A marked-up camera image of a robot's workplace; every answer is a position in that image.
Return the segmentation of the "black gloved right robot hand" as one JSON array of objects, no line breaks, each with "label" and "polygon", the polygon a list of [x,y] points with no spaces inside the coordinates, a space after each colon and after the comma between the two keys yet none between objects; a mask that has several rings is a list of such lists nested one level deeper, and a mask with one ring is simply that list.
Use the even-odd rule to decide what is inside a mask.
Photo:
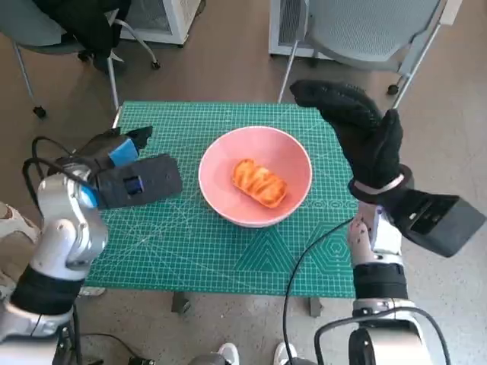
[{"label": "black gloved right robot hand", "polygon": [[317,109],[332,126],[356,181],[382,189],[400,175],[396,109],[382,113],[361,88],[339,82],[298,80],[290,91],[297,105]]}]

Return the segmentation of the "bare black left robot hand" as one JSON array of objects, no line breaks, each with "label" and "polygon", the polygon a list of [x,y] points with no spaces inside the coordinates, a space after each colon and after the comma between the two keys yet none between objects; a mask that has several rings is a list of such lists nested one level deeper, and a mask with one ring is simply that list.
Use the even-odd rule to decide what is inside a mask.
[{"label": "bare black left robot hand", "polygon": [[95,135],[73,155],[87,161],[89,166],[107,170],[132,163],[139,158],[153,132],[152,126],[133,129],[125,134],[120,127]]}]

